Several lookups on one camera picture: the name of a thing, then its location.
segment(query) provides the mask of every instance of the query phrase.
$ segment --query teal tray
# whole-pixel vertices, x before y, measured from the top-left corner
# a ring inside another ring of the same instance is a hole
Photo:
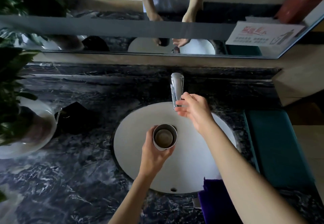
[[[257,170],[274,187],[315,189],[289,117],[281,109],[245,110],[246,130]]]

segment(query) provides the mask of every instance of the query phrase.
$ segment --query sign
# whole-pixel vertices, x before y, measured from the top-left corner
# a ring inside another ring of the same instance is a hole
[[[238,21],[226,44],[247,46],[285,45],[305,26]]]

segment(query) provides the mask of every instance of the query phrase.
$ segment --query faucet spout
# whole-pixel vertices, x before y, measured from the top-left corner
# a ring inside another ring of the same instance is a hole
[[[171,95],[172,95],[173,109],[175,107],[180,107],[176,105],[176,101],[181,100],[181,95],[183,94],[183,83],[184,83],[184,76],[181,73],[175,72],[171,74]]]

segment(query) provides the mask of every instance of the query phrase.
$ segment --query metal cup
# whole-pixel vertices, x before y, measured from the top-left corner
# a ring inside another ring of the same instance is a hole
[[[173,147],[177,139],[177,130],[170,124],[161,124],[153,131],[153,144],[159,151],[164,151]]]

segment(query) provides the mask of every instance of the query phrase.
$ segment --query purple towel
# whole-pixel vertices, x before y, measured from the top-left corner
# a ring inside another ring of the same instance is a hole
[[[242,223],[222,180],[206,180],[198,197],[206,224]]]

